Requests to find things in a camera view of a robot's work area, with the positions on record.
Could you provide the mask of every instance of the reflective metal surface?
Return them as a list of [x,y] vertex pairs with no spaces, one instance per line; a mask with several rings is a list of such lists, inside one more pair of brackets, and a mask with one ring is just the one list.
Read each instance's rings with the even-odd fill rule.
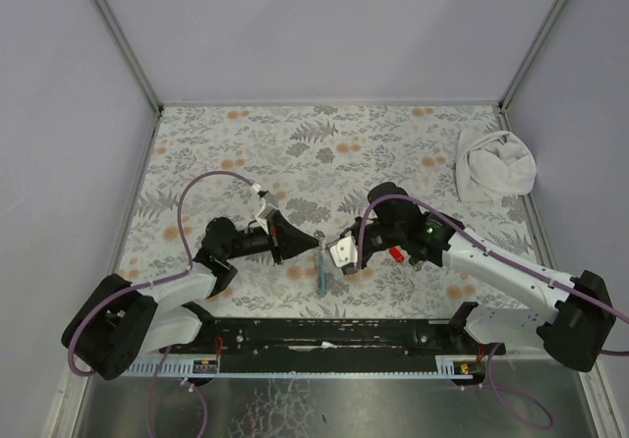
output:
[[[539,432],[509,415],[489,389],[460,391],[449,381],[216,379],[202,387],[209,408],[205,437],[590,437],[597,436],[577,373],[547,361],[497,360],[500,384],[533,394],[553,413]],[[147,436],[148,379],[93,379],[76,437]],[[543,422],[535,406],[507,398]],[[151,419],[158,437],[196,437],[197,394],[179,381],[157,381]]]

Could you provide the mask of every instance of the white wall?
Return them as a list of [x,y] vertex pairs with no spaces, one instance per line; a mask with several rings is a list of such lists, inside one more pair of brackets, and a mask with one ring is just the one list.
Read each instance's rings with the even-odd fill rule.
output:
[[109,0],[164,102],[497,100],[553,0]]
[[[535,193],[558,263],[599,273],[629,312],[629,0],[571,0],[509,109],[533,150]],[[616,321],[609,349],[629,350]],[[603,361],[625,421],[629,358]]]
[[0,435],[38,436],[151,112],[89,0],[0,0]]

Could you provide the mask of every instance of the patterned table surface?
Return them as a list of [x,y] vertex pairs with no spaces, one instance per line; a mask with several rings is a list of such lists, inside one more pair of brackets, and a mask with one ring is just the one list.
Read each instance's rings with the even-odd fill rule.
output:
[[[497,130],[490,106],[457,107],[169,107],[164,110],[126,240],[119,273],[132,282],[186,265],[176,202],[194,176],[229,169],[275,192],[286,218],[329,241],[367,207],[367,192],[392,181],[527,259],[535,259],[522,200],[463,203],[454,159],[464,127]],[[193,252],[206,223],[227,216],[253,220],[257,198],[237,180],[198,183],[184,206]],[[233,260],[238,276],[200,304],[214,315],[258,317],[447,318],[462,301],[517,302],[465,273],[426,265],[415,272],[388,253],[343,277],[327,262],[328,293],[318,292],[315,252],[274,266],[270,256]]]

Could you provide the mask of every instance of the white towel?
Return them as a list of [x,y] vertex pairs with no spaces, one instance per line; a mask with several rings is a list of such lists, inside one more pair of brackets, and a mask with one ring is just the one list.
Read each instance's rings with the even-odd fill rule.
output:
[[461,200],[478,202],[527,194],[536,175],[529,148],[510,132],[461,132],[456,189]]

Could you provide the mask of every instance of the metal frame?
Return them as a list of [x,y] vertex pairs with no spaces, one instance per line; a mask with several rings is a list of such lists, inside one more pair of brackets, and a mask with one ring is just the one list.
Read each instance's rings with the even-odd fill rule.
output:
[[[149,107],[154,111],[154,119],[152,121],[152,125],[150,127],[150,131],[152,132],[151,137],[148,139],[147,145],[143,150],[143,160],[142,164],[139,168],[138,174],[135,178],[135,184],[133,193],[128,204],[127,210],[125,211],[125,216],[123,219],[122,230],[120,231],[120,235],[116,241],[116,247],[114,251],[114,256],[110,263],[110,271],[113,271],[120,261],[120,257],[123,252],[123,247],[125,243],[125,239],[127,237],[131,220],[136,204],[136,200],[138,198],[138,193],[143,184],[143,178],[145,173],[145,168],[148,164],[150,151],[152,149],[154,139],[157,135],[159,118],[161,112],[163,110],[164,104],[159,99],[159,96],[156,94],[152,84],[150,83],[146,73],[143,70],[143,67],[138,60],[138,57],[134,50],[132,49],[127,37],[122,31],[120,24],[118,23],[115,15],[107,0],[92,0],[94,6],[98,10],[107,30],[111,34],[111,37],[116,44],[122,59],[127,64],[130,72],[136,79],[146,102]],[[533,40],[531,46],[529,47],[523,61],[521,62],[514,78],[511,83],[507,87],[502,98],[496,101],[370,101],[369,105],[439,105],[439,104],[447,104],[447,105],[491,105],[494,109],[494,113],[496,116],[496,120],[504,130],[511,130],[511,126],[508,120],[508,116],[506,111],[508,106],[513,101],[513,97],[516,95],[520,85],[522,84],[524,78],[528,74],[532,65],[535,63],[535,60],[543,47],[543,44],[546,42],[549,34],[553,30],[557,19],[567,4],[569,0],[555,0],[550,7],[546,17],[543,20],[543,23],[538,30],[535,39]],[[308,102],[277,102],[273,103],[273,105],[317,105],[321,103],[321,101],[308,101]],[[180,103],[171,103],[169,105],[176,105],[182,107],[193,107],[193,106],[203,106],[203,105],[212,105],[216,106],[219,103],[217,102],[203,102],[203,101],[188,101],[188,102],[180,102]],[[222,105],[232,105],[234,102],[224,102]],[[267,102],[238,102],[238,105],[261,105],[268,104]],[[360,102],[356,100],[348,100],[348,101],[336,101],[336,102],[325,102],[327,105],[349,105],[349,104],[365,104],[365,102]],[[524,197],[525,209],[526,209],[526,218],[527,224],[530,229],[530,233],[532,234],[533,246],[536,252],[536,256],[538,260],[551,268],[556,268],[556,261],[551,251],[550,244],[548,242],[547,233],[545,232],[545,228],[543,226],[542,218],[538,209],[538,205],[536,203],[535,197],[533,195],[528,195]],[[609,384],[604,374],[604,371],[601,369],[599,365],[593,369],[591,373],[581,374],[582,384],[588,399],[588,404],[590,406],[590,410],[592,411],[593,419],[595,421],[597,431],[600,436],[623,436],[626,437],[626,430],[624,429],[624,425],[622,421],[616,420],[614,416],[614,411],[618,413],[617,404],[613,400],[613,397],[610,397],[606,391],[609,389]],[[61,380],[60,385],[58,387],[56,396],[54,398],[54,402],[51,408],[51,413],[48,417],[48,426],[44,429],[42,436],[44,437],[69,437],[72,436],[73,431],[75,430],[75,425],[80,418],[80,411],[84,396],[86,394],[86,389],[89,387],[88,381],[84,378],[80,378],[74,376],[70,373],[69,370],[65,370]]]
[[129,41],[127,37],[122,31],[118,20],[114,16],[111,7],[107,0],[92,0],[96,10],[100,14],[100,17],[105,23],[107,30],[111,34],[111,38],[113,39],[118,51],[120,52],[122,59],[129,67],[129,71],[136,79],[138,86],[140,87],[148,106],[153,110],[153,112],[161,112],[163,109],[162,103],[159,99],[159,96],[155,93],[152,84],[146,77],[146,73],[144,72],[140,62],[138,61],[138,57],[136,53],[129,45]]
[[[513,132],[511,122],[509,121],[508,114],[499,107],[494,108],[496,117],[500,128],[504,131]],[[533,239],[531,240],[536,256],[539,257],[539,261],[544,266],[552,269],[559,269],[556,258],[552,252],[551,244],[548,238],[548,233],[544,227],[542,215],[539,210],[538,203],[533,192],[523,196],[524,206],[526,211],[527,226]],[[590,412],[592,413],[592,419],[594,420],[597,432],[601,437],[607,436],[620,436],[627,437],[627,431],[625,429],[622,420],[617,419],[617,416],[622,416],[621,410],[618,408],[613,396],[608,392],[609,381],[604,372],[604,368],[600,361],[588,373],[579,373],[581,379],[581,385],[583,386],[586,399]]]
[[524,56],[524,60],[522,60],[522,63],[518,67],[518,71],[513,77],[513,80],[511,80],[511,83],[509,84],[509,86],[507,86],[504,95],[499,101],[499,106],[501,109],[508,109],[511,101],[513,101],[513,97],[518,92],[522,81],[535,63],[535,59],[537,58],[538,53],[540,53],[540,50],[548,39],[550,32],[554,28],[554,25],[557,23],[557,19],[559,18],[561,11],[563,11],[563,8],[567,4],[567,2],[568,0],[554,0],[552,6],[550,6],[550,10],[546,14],[546,17],[543,19],[542,25],[538,30],[535,38],[533,39],[533,43],[531,44],[529,50],[527,50],[527,53]]
[[[150,125],[150,138],[147,139],[143,149],[143,156],[138,172],[134,177],[134,184],[121,226],[120,233],[114,246],[114,254],[109,263],[108,272],[114,272],[120,263],[127,234],[131,228],[131,222],[138,201],[138,195],[143,186],[146,167],[150,160],[150,154],[157,138],[159,130],[161,112],[155,112]],[[86,364],[77,361],[78,367],[88,370]],[[68,438],[73,435],[73,430],[80,417],[80,410],[83,399],[86,396],[86,388],[88,387],[88,379],[76,376],[70,372],[70,369],[64,368],[59,386],[53,398],[50,414],[48,416],[46,426],[43,429],[42,437],[44,438]]]

